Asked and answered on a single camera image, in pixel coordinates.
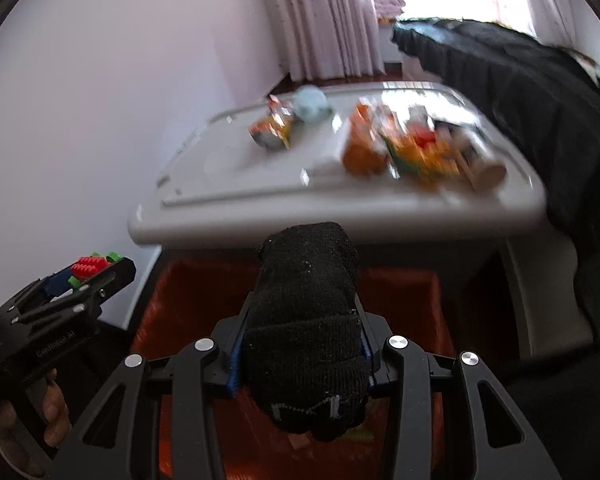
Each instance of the silver bolt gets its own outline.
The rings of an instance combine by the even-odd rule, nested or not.
[[[389,338],[389,344],[394,348],[405,348],[409,344],[409,341],[401,335],[392,335]]]
[[[201,352],[206,352],[207,350],[211,350],[214,347],[214,340],[209,339],[208,337],[203,337],[202,339],[198,339],[196,341],[196,350],[200,350]]]
[[[473,352],[462,352],[462,354],[460,355],[460,358],[462,359],[462,362],[466,365],[469,366],[475,366],[478,364],[478,362],[480,362],[480,359],[478,359],[478,356],[476,354],[474,354]]]
[[[131,354],[125,358],[125,366],[129,368],[135,368],[142,364],[142,356],[138,354]]]

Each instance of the orange snack package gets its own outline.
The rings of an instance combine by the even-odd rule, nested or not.
[[[384,141],[372,129],[372,105],[360,101],[349,117],[351,130],[342,163],[355,176],[380,174],[386,170],[388,152]]]

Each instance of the cylindrical can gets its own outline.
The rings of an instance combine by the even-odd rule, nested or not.
[[[488,191],[502,183],[507,167],[477,132],[451,126],[450,133],[456,163],[475,191]]]

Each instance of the plastic tray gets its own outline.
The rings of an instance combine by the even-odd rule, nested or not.
[[[452,89],[385,82],[324,91],[334,114],[295,127],[288,151],[263,150],[248,134],[249,124],[267,111],[264,101],[212,118],[185,143],[151,198],[130,218],[133,240],[188,248],[251,246],[290,225],[327,220],[341,224],[356,242],[480,237],[526,230],[544,215],[544,188],[536,172]],[[409,106],[423,104],[434,118],[475,124],[505,160],[506,181],[493,192],[476,194],[458,181],[425,190],[389,173],[370,179],[345,172],[315,175],[310,169],[333,149],[362,96],[384,101],[403,120]]]

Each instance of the red basket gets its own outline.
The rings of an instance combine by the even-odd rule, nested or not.
[[[209,336],[219,319],[235,316],[253,290],[258,265],[215,260],[173,262],[158,280],[132,344],[148,359],[176,354]],[[454,355],[433,272],[361,269],[358,295],[367,312],[384,316],[394,333],[426,351]],[[443,453],[442,402],[433,399],[433,461]],[[378,476],[388,400],[370,401],[361,427],[328,444],[310,434],[278,430],[242,389],[235,400],[216,400],[216,425],[228,480],[370,480]],[[160,414],[160,471],[171,476],[171,397]]]

